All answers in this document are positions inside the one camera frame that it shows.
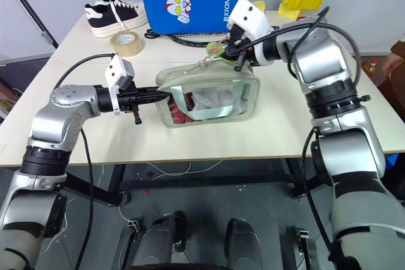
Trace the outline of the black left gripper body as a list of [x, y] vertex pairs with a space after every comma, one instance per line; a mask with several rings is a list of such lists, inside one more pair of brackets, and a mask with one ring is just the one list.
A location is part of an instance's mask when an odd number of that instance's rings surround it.
[[126, 89], [119, 89], [118, 103], [121, 112], [133, 114], [136, 125], [142, 123], [139, 116], [137, 88], [134, 83], [131, 83]]

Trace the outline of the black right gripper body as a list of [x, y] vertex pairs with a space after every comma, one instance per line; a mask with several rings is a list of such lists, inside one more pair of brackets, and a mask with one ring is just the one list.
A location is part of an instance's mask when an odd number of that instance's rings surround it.
[[244, 37], [244, 31], [240, 27], [232, 27], [230, 29], [230, 37], [227, 42], [227, 46], [229, 49], [232, 49], [236, 55], [236, 60], [239, 57], [240, 53], [245, 53], [246, 54], [246, 60], [248, 62], [255, 62], [255, 55], [254, 55], [254, 49], [253, 48], [248, 48], [244, 49], [242, 51], [238, 51], [239, 48], [244, 47], [246, 44], [250, 43], [251, 41]]

